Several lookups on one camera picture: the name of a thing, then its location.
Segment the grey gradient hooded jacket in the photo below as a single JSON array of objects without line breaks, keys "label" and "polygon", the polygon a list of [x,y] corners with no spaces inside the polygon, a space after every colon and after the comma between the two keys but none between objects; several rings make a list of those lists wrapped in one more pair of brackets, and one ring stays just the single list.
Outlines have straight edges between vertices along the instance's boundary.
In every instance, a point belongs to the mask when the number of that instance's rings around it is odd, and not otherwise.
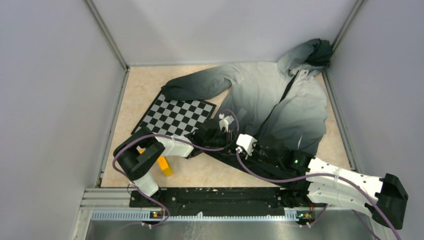
[{"label": "grey gradient hooded jacket", "polygon": [[327,95],[316,76],[331,63],[328,40],[311,39],[278,61],[224,64],[168,81],[167,101],[209,100],[228,91],[218,112],[236,114],[237,128],[258,142],[271,137],[315,155],[326,134]]}]

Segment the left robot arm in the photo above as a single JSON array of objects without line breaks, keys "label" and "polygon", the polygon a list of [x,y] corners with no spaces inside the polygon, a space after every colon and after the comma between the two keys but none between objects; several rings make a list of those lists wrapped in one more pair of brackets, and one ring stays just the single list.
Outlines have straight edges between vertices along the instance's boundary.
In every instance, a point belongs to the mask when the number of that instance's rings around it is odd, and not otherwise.
[{"label": "left robot arm", "polygon": [[133,133],[113,152],[113,165],[119,165],[124,175],[141,190],[141,200],[149,207],[160,202],[159,186],[150,169],[161,157],[193,158],[204,152],[224,153],[236,139],[231,124],[238,121],[231,115],[219,120],[208,119],[193,132],[185,135],[153,133],[143,127]]}]

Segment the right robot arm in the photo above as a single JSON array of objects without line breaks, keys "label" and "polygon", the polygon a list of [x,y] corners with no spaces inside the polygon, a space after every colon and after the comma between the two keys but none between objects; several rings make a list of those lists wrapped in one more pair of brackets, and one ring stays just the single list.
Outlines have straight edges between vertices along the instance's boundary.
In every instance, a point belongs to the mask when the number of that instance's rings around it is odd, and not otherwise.
[{"label": "right robot arm", "polygon": [[239,163],[248,173],[254,174],[247,166],[251,160],[258,167],[282,173],[275,179],[263,177],[267,182],[304,183],[293,192],[297,205],[333,205],[363,213],[387,228],[403,228],[409,195],[397,176],[372,176],[337,167],[300,149],[287,148],[274,137],[259,142],[242,134],[236,144]]}]

